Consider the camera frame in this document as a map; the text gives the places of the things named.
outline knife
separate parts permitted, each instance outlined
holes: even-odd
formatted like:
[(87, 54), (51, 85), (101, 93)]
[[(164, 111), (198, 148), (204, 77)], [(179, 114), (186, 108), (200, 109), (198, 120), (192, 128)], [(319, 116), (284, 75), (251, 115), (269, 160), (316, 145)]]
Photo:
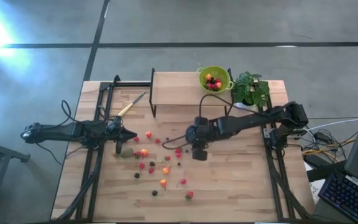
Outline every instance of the knife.
[(144, 91), (142, 94), (140, 94), (140, 96), (138, 96), (136, 98), (136, 100), (134, 100), (132, 103), (130, 103), (127, 107), (125, 107), (120, 113), (118, 113), (118, 116), (122, 116), (124, 115), (127, 110), (129, 110), (129, 108), (131, 108), (133, 105), (135, 105), (137, 102), (139, 102), (140, 99), (142, 99), (142, 97), (146, 94), (146, 91)]

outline concrete floor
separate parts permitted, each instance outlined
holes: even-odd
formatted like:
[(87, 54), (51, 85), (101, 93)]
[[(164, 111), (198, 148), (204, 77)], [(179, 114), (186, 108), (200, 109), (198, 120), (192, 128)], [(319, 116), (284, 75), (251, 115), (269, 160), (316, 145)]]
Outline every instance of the concrete floor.
[[(0, 0), (0, 44), (92, 43), (103, 0)], [(355, 0), (115, 0), (101, 36), (109, 42), (358, 42)], [(46, 221), (61, 167), (19, 137), (34, 121), (75, 110), (90, 56), (83, 49), (0, 49), (0, 145), (31, 153), (12, 161), (0, 191), (0, 223)], [(99, 49), (91, 80), (149, 80), (156, 70), (220, 65), (283, 79), (310, 127), (358, 117), (358, 47)], [(338, 140), (358, 122), (327, 127)], [(67, 144), (45, 142), (62, 161)]]

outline yellow handle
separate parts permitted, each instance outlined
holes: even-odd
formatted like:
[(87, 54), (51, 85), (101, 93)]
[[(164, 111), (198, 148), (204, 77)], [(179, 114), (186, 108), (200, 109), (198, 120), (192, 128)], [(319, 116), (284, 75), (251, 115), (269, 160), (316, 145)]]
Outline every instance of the yellow handle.
[(199, 73), (199, 72), (201, 72), (202, 70), (204, 70), (204, 68), (203, 68), (203, 67), (197, 68), (196, 73)]
[(229, 86), (226, 89), (231, 90), (231, 89), (233, 89), (233, 86), (234, 86), (234, 82), (230, 81)]
[(130, 103), (130, 105), (128, 105), (127, 107), (125, 107), (125, 108), (118, 114), (118, 116), (124, 115), (125, 112), (126, 112), (127, 110), (129, 110), (129, 108), (131, 108), (132, 105), (133, 105), (133, 103)]

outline white cable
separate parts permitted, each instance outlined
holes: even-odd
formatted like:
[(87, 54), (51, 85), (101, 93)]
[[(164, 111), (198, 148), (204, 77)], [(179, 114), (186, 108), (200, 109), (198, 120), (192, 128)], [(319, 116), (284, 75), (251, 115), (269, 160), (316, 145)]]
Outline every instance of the white cable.
[(358, 121), (358, 119), (350, 119), (350, 120), (346, 120), (346, 121), (338, 121), (338, 122), (323, 124), (323, 125), (320, 125), (320, 126), (311, 128), (311, 129), (306, 129), (306, 131), (311, 131), (311, 130), (318, 129), (318, 128), (322, 128), (322, 127), (325, 127), (325, 126), (329, 126), (329, 125), (333, 125), (333, 124), (340, 124), (340, 123), (345, 123), (345, 122), (350, 122), (350, 121)]
[(313, 136), (313, 134), (311, 133), (311, 131), (307, 130), (306, 128), (303, 128), (303, 129), (310, 134), (310, 136), (311, 136), (311, 138), (312, 138), (312, 140), (313, 140), (313, 143), (316, 143), (316, 139), (314, 138), (314, 136)]

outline keyboard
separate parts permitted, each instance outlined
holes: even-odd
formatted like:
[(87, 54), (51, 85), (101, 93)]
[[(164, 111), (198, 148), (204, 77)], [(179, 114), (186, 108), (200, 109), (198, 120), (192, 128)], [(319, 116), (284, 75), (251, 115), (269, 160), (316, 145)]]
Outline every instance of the keyboard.
[(358, 185), (342, 174), (334, 172), (325, 181), (318, 196), (358, 223)]

